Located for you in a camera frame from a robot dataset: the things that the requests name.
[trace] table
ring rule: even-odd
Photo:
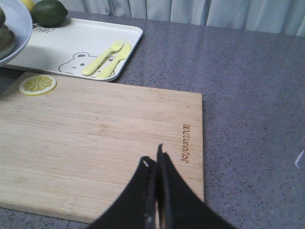
[[[114,83],[203,94],[204,200],[241,229],[301,229],[305,213],[305,37],[83,12],[143,29]],[[21,71],[0,69],[0,92]],[[86,224],[0,208],[0,228]]]

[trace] bear illustration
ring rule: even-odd
[[[58,70],[61,73],[68,73],[68,74],[81,74],[81,71],[85,66],[90,64],[96,56],[90,56],[87,52],[78,52],[73,55],[73,59],[69,60],[66,63],[63,63],[59,66]],[[112,61],[113,57],[107,58],[106,61]]]

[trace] yellow knife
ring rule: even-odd
[[[96,78],[98,79],[104,79],[104,78],[108,78],[111,76],[113,70],[115,69],[115,67],[118,65],[118,63],[121,60],[125,60],[128,55],[130,54],[131,51],[131,45],[129,43],[126,43],[124,45],[124,47],[121,49],[121,51],[119,51],[118,55],[113,59],[113,61],[107,66],[105,67],[97,76]]]

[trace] wood grain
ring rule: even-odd
[[[19,93],[34,74],[0,95],[0,207],[91,223],[161,143],[203,199],[201,94],[67,76]]]

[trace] white curtain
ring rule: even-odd
[[[305,0],[60,1],[75,11],[305,36]]]

